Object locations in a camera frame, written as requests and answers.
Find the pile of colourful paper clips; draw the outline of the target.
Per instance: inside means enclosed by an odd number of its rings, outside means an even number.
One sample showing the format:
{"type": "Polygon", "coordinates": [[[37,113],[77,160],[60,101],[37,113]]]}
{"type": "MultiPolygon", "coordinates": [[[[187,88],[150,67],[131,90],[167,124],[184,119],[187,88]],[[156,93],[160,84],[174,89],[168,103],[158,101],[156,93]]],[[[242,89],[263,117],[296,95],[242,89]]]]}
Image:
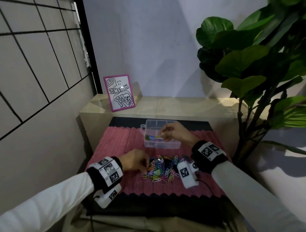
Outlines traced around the pile of colourful paper clips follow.
{"type": "Polygon", "coordinates": [[[186,155],[178,156],[158,156],[150,158],[150,165],[147,169],[148,173],[142,173],[142,179],[148,179],[152,182],[161,181],[162,184],[171,182],[176,178],[180,178],[177,165],[183,161],[191,163],[191,158],[186,155]]]}

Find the person's left forearm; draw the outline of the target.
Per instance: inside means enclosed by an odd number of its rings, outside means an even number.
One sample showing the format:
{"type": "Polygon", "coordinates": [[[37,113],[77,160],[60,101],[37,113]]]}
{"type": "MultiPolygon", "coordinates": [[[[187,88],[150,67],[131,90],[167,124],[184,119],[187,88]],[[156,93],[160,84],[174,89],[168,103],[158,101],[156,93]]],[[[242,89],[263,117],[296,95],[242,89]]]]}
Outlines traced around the person's left forearm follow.
{"type": "Polygon", "coordinates": [[[94,191],[87,172],[47,188],[0,216],[0,232],[46,232],[94,191]]]}

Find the black left wristband with markers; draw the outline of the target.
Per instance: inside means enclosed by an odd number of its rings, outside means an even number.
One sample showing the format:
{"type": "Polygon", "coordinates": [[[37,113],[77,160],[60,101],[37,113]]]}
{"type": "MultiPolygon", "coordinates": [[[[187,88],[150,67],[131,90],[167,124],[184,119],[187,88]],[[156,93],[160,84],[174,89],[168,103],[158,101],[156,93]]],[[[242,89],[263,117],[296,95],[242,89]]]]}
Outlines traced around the black left wristband with markers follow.
{"type": "Polygon", "coordinates": [[[120,184],[123,177],[123,166],[117,157],[105,157],[97,163],[91,164],[86,172],[94,185],[94,191],[101,190],[109,192],[116,185],[120,184]]]}

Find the black metal post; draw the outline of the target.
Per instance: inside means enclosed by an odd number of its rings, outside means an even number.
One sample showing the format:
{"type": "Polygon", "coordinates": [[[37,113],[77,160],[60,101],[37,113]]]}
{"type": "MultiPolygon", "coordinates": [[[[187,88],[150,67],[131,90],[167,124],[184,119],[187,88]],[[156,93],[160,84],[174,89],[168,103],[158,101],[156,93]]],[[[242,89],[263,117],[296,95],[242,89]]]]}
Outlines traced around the black metal post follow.
{"type": "Polygon", "coordinates": [[[94,48],[93,48],[93,44],[91,41],[89,25],[88,25],[85,7],[84,7],[85,0],[75,0],[75,2],[78,8],[81,30],[82,30],[82,34],[83,34],[83,38],[85,42],[85,47],[86,47],[88,57],[89,57],[91,72],[92,72],[94,84],[96,87],[96,93],[102,94],[101,82],[100,82],[99,74],[98,74],[98,67],[97,67],[97,63],[95,59],[94,48]]]}

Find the clear plastic organizer box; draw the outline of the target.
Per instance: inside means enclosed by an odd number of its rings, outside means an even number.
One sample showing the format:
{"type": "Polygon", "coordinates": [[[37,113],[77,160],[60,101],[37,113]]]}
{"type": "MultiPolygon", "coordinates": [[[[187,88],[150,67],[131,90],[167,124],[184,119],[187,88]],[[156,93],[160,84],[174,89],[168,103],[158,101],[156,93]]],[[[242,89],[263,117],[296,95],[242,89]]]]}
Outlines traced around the clear plastic organizer box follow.
{"type": "MultiPolygon", "coordinates": [[[[143,136],[153,135],[160,136],[159,132],[162,127],[168,123],[177,122],[175,120],[147,119],[145,124],[140,125],[140,132],[143,136]]],[[[143,143],[146,148],[153,149],[179,149],[181,142],[177,140],[166,141],[147,141],[143,138],[143,143]]]]}

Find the person's left hand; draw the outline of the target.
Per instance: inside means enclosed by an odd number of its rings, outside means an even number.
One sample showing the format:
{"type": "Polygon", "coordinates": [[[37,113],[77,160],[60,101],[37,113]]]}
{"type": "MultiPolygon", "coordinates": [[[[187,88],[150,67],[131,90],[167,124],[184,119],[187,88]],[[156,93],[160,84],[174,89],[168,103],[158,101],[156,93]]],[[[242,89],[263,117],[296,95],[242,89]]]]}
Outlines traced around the person's left hand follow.
{"type": "Polygon", "coordinates": [[[145,151],[134,149],[119,157],[122,165],[122,171],[140,171],[140,158],[142,156],[149,156],[145,151]]]}

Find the beige wooden cabinet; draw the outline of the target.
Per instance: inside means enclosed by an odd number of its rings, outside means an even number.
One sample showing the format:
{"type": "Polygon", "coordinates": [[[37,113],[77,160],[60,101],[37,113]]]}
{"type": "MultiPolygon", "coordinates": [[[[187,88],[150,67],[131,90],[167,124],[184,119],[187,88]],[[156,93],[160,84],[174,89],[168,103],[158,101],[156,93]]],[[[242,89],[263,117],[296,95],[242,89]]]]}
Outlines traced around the beige wooden cabinet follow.
{"type": "Polygon", "coordinates": [[[108,95],[97,94],[79,112],[93,152],[113,117],[163,119],[180,122],[233,161],[239,141],[238,99],[134,96],[134,100],[136,107],[112,112],[108,95]]]}

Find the green leafy plant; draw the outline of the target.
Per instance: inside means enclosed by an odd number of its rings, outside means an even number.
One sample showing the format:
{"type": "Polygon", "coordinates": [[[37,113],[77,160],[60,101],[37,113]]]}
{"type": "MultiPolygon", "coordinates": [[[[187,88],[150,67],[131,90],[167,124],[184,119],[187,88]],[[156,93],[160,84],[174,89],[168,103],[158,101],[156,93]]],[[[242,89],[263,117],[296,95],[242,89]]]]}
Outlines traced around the green leafy plant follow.
{"type": "Polygon", "coordinates": [[[306,127],[306,96],[287,90],[306,78],[306,0],[268,0],[236,29],[208,17],[196,31],[199,67],[239,100],[239,142],[232,159],[242,165],[270,130],[306,127]]]}

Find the pink framed doodle picture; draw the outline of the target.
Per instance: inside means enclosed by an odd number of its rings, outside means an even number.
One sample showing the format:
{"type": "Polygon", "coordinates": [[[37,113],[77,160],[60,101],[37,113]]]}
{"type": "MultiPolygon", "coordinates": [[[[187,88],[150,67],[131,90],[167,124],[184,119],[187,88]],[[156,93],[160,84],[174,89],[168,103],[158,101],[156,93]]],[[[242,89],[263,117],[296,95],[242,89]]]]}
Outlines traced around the pink framed doodle picture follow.
{"type": "Polygon", "coordinates": [[[103,77],[112,112],[136,107],[129,75],[103,77]]]}

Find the black right wristband with markers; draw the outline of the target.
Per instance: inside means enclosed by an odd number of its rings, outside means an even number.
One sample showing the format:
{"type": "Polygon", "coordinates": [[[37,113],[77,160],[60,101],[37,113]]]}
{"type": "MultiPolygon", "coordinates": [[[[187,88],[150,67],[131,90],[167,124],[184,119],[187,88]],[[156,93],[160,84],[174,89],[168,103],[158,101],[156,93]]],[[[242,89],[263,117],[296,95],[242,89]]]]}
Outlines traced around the black right wristband with markers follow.
{"type": "Polygon", "coordinates": [[[228,161],[228,157],[222,149],[205,140],[198,141],[192,147],[191,158],[200,171],[208,174],[211,174],[217,165],[228,161]]]}

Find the person's right hand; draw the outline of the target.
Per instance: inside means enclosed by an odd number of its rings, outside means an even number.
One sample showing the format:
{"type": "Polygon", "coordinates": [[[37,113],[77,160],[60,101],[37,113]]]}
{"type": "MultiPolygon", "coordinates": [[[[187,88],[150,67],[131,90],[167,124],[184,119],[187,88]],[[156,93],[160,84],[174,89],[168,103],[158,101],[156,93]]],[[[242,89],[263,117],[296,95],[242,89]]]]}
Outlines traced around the person's right hand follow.
{"type": "Polygon", "coordinates": [[[173,131],[174,139],[173,140],[177,140],[189,148],[194,147],[194,145],[200,141],[200,139],[196,135],[191,133],[181,123],[174,122],[174,123],[168,123],[168,124],[172,124],[174,127],[174,131],[173,131]]]}

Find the black wristband with markers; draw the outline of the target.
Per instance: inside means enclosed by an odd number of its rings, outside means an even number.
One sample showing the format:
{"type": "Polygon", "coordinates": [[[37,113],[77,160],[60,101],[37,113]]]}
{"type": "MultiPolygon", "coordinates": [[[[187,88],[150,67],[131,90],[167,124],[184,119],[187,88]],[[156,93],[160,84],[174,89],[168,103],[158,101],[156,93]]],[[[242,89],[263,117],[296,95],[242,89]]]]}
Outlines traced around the black wristband with markers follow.
{"type": "Polygon", "coordinates": [[[198,141],[192,147],[191,158],[200,171],[208,174],[211,174],[217,165],[228,161],[228,157],[222,149],[205,140],[198,141]]]}
{"type": "Polygon", "coordinates": [[[86,172],[94,185],[94,191],[101,190],[109,192],[116,185],[120,184],[123,177],[123,166],[117,157],[105,157],[97,163],[91,164],[86,172]]]}

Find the pink ribbed mat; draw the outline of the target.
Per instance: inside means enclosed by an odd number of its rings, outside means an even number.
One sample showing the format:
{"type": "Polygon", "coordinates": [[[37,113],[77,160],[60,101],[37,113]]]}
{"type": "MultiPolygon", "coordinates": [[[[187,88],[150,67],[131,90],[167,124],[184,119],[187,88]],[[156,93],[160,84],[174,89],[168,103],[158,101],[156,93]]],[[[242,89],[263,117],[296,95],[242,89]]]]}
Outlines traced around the pink ribbed mat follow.
{"type": "MultiPolygon", "coordinates": [[[[136,128],[125,128],[125,127],[112,127],[109,126],[103,137],[101,138],[92,158],[88,162],[86,169],[89,165],[102,160],[104,157],[119,157],[133,149],[144,150],[150,157],[159,156],[178,156],[179,159],[183,157],[190,157],[192,149],[186,145],[181,145],[179,149],[152,149],[144,146],[144,135],[140,132],[140,129],[136,128]]],[[[198,186],[186,189],[179,177],[175,176],[172,181],[157,181],[143,179],[140,172],[130,171],[124,172],[121,181],[121,191],[127,195],[171,195],[177,196],[207,196],[212,195],[220,198],[225,196],[225,193],[212,179],[212,176],[200,172],[197,174],[198,179],[203,180],[209,187],[204,183],[200,182],[198,186]]]]}

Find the person's right forearm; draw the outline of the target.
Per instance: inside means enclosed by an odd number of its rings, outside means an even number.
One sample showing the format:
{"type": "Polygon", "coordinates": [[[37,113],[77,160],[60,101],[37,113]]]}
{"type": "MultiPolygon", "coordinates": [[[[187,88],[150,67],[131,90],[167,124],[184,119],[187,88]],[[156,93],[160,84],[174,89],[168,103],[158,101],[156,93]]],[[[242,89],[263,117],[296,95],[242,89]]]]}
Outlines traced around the person's right forearm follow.
{"type": "Polygon", "coordinates": [[[306,223],[231,162],[216,165],[211,175],[256,232],[306,232],[306,223]]]}

